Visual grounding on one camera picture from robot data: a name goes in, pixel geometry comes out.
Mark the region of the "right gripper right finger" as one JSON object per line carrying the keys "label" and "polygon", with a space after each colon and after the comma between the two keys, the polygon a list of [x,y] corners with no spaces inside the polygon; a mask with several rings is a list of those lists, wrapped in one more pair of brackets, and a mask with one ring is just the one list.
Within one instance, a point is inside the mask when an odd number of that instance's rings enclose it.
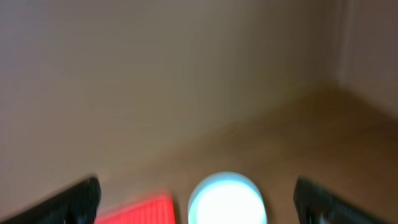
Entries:
{"label": "right gripper right finger", "polygon": [[294,204],[300,224],[387,224],[304,177],[295,184]]}

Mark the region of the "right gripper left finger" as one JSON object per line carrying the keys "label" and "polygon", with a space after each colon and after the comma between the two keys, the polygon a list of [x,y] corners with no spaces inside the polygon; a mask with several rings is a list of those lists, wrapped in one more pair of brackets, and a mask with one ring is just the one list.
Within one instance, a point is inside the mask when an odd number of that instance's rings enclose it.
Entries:
{"label": "right gripper left finger", "polygon": [[99,180],[89,176],[1,224],[94,224],[100,200]]}

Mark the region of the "white plate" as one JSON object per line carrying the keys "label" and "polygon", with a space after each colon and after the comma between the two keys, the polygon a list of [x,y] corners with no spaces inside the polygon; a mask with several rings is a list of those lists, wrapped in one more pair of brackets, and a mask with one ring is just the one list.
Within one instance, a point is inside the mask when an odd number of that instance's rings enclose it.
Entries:
{"label": "white plate", "polygon": [[255,183],[237,172],[203,179],[188,201],[188,224],[267,224],[267,210]]}

